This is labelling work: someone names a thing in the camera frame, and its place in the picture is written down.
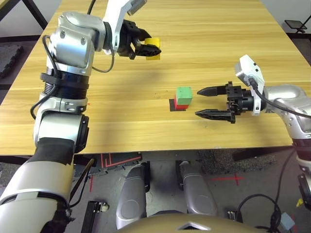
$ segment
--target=black plastic part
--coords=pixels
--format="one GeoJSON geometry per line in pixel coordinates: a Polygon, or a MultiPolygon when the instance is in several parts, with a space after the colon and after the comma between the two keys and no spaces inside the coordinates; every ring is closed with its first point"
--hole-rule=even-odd
{"type": "Polygon", "coordinates": [[[145,30],[138,28],[132,21],[124,20],[120,31],[119,56],[133,60],[136,56],[151,57],[160,54],[161,50],[157,46],[140,43],[146,38],[151,38],[151,36],[145,30]]]}
{"type": "Polygon", "coordinates": [[[305,207],[311,211],[311,191],[308,185],[305,174],[301,174],[298,176],[299,181],[299,190],[305,204],[305,207]]]}
{"type": "Polygon", "coordinates": [[[243,223],[243,218],[242,218],[242,213],[239,212],[239,214],[237,214],[238,212],[235,210],[228,210],[227,211],[227,217],[230,220],[236,221],[236,222],[241,222],[243,223]]]}
{"type": "Polygon", "coordinates": [[[150,190],[150,180],[151,180],[151,174],[150,174],[150,161],[143,162],[141,165],[144,166],[144,183],[145,183],[145,192],[148,193],[150,190]]]}
{"type": "Polygon", "coordinates": [[[203,88],[197,92],[198,95],[201,96],[218,96],[225,95],[227,93],[226,86],[211,86],[203,88]]]}
{"type": "Polygon", "coordinates": [[[38,141],[35,154],[27,163],[51,161],[64,165],[71,164],[74,142],[63,138],[44,137],[38,141]]]}
{"type": "Polygon", "coordinates": [[[110,49],[110,44],[112,41],[112,32],[111,32],[111,27],[110,24],[107,22],[104,22],[105,28],[106,28],[106,36],[104,40],[104,47],[103,49],[109,50],[110,49]]]}
{"type": "Polygon", "coordinates": [[[299,159],[311,161],[311,139],[293,139],[299,159]]]}
{"type": "Polygon", "coordinates": [[[79,132],[77,136],[77,143],[75,148],[75,153],[79,153],[86,147],[87,136],[88,136],[88,116],[82,115],[79,132]]]}
{"type": "Polygon", "coordinates": [[[100,213],[102,202],[90,200],[87,203],[81,233],[92,233],[96,214],[100,213]]]}
{"type": "Polygon", "coordinates": [[[229,110],[218,110],[218,109],[204,109],[195,114],[199,117],[208,119],[208,120],[226,120],[231,122],[232,124],[235,123],[235,115],[234,111],[231,112],[229,110]]]}
{"type": "Polygon", "coordinates": [[[83,100],[88,89],[88,76],[61,72],[61,78],[53,76],[53,71],[48,69],[47,74],[42,73],[40,78],[45,81],[44,93],[48,94],[54,85],[58,86],[53,96],[58,98],[83,100]]]}
{"type": "MultiPolygon", "coordinates": [[[[233,86],[232,82],[228,82],[225,86],[206,87],[198,91],[197,94],[203,96],[227,95],[227,110],[204,109],[195,113],[199,117],[210,120],[226,120],[234,124],[236,115],[252,111],[254,108],[251,91],[242,89],[241,86],[233,86]]],[[[266,103],[261,100],[260,110],[265,107],[266,103]]]]}
{"type": "Polygon", "coordinates": [[[183,177],[181,176],[181,172],[180,172],[180,164],[182,163],[181,160],[176,160],[175,161],[175,170],[176,170],[176,177],[177,177],[177,185],[178,188],[181,191],[184,191],[184,182],[183,182],[183,177]]]}

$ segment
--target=red floor marking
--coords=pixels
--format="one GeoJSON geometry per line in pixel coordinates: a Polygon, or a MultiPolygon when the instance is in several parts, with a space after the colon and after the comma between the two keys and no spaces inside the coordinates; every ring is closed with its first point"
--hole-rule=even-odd
{"type": "Polygon", "coordinates": [[[102,168],[104,168],[104,159],[103,159],[103,154],[101,154],[101,161],[102,161],[102,168]]]}
{"type": "Polygon", "coordinates": [[[219,177],[209,179],[210,181],[235,181],[235,180],[243,180],[244,177],[219,177]]]}
{"type": "MultiPolygon", "coordinates": [[[[291,215],[291,218],[292,218],[292,220],[295,222],[295,217],[294,217],[293,214],[291,215]]],[[[298,229],[297,229],[296,224],[293,226],[293,231],[294,231],[294,233],[298,233],[298,229]]]]}
{"type": "Polygon", "coordinates": [[[235,183],[237,184],[237,186],[239,186],[239,179],[238,179],[236,172],[234,173],[234,178],[235,178],[235,183]]]}
{"type": "Polygon", "coordinates": [[[117,162],[117,163],[114,163],[114,164],[107,164],[107,159],[105,159],[105,165],[106,167],[110,167],[110,166],[115,166],[115,165],[119,165],[119,164],[124,164],[124,163],[127,163],[127,162],[130,162],[130,161],[133,161],[133,160],[136,160],[136,159],[140,159],[141,157],[135,157],[135,158],[132,158],[132,159],[127,159],[127,160],[123,160],[123,161],[120,161],[120,162],[117,162]]]}
{"type": "Polygon", "coordinates": [[[89,191],[92,192],[93,187],[93,176],[91,176],[91,183],[89,184],[89,191]]]}

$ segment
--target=concrete floor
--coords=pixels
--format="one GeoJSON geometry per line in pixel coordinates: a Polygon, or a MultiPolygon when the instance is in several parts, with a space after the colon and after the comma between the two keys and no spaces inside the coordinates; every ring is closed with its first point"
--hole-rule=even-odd
{"type": "MultiPolygon", "coordinates": [[[[301,50],[306,60],[310,63],[311,54],[309,42],[295,40],[297,48],[301,50]]],[[[13,72],[5,79],[0,80],[0,84],[11,84],[17,76],[20,68],[26,60],[35,42],[19,42],[25,48],[23,56],[19,59],[13,72]]],[[[6,91],[0,90],[0,103],[6,91]]],[[[262,171],[252,171],[247,173],[237,173],[239,180],[237,186],[235,181],[216,181],[213,178],[232,177],[227,175],[205,175],[205,179],[216,199],[220,216],[226,217],[228,208],[236,208],[239,203],[248,195],[263,193],[272,198],[276,195],[276,184],[282,163],[288,152],[275,153],[277,163],[262,171]]],[[[151,190],[146,194],[147,215],[150,216],[160,210],[175,209],[186,212],[187,207],[184,194],[176,184],[175,160],[191,160],[197,167],[200,164],[196,161],[197,151],[160,151],[144,152],[143,159],[151,161],[152,183],[151,190]]],[[[6,186],[18,166],[0,164],[0,192],[2,186],[6,186]]],[[[84,219],[84,213],[88,200],[102,200],[110,205],[110,209],[105,213],[100,213],[96,217],[94,233],[114,232],[116,230],[115,212],[119,194],[125,176],[130,167],[125,170],[111,170],[108,174],[97,174],[93,176],[92,191],[89,191],[90,181],[87,182],[83,198],[79,205],[73,209],[75,221],[70,223],[66,232],[80,232],[84,219]]],[[[287,212],[296,221],[293,233],[311,232],[311,212],[303,206],[296,207],[298,199],[301,197],[298,190],[297,176],[300,173],[294,158],[289,162],[284,173],[279,205],[283,212],[287,212]]],[[[273,210],[273,205],[267,200],[257,198],[250,200],[242,210],[245,223],[251,226],[269,225],[269,218],[273,210]]]]}

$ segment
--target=cable connector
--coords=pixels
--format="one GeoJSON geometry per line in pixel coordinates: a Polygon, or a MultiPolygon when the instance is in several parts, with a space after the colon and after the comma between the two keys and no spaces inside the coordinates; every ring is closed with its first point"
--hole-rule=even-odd
{"type": "Polygon", "coordinates": [[[253,87],[253,89],[258,89],[258,83],[256,82],[256,80],[253,77],[250,77],[248,79],[249,83],[251,84],[251,86],[253,87]]]}

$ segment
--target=wood grain surface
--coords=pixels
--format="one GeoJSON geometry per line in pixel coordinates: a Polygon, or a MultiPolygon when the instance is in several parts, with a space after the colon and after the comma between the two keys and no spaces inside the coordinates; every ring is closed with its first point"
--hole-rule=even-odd
{"type": "MultiPolygon", "coordinates": [[[[85,13],[88,0],[63,0],[43,34],[51,34],[63,11],[85,13]]],[[[93,15],[103,17],[105,0],[93,15]]],[[[234,65],[248,54],[260,66],[266,85],[295,84],[311,94],[311,69],[295,45],[259,0],[148,0],[126,19],[160,37],[161,60],[116,57],[108,74],[92,72],[88,90],[89,136],[84,153],[284,146],[292,143],[275,114],[245,113],[236,124],[210,121],[194,112],[225,109],[226,97],[203,97],[207,86],[242,83],[234,65]],[[178,86],[191,86],[185,112],[170,112],[178,86]]],[[[97,53],[94,66],[106,69],[110,57],[97,53]]],[[[38,101],[46,70],[41,40],[0,106],[0,154],[29,155],[34,120],[29,109],[38,101]]]]}

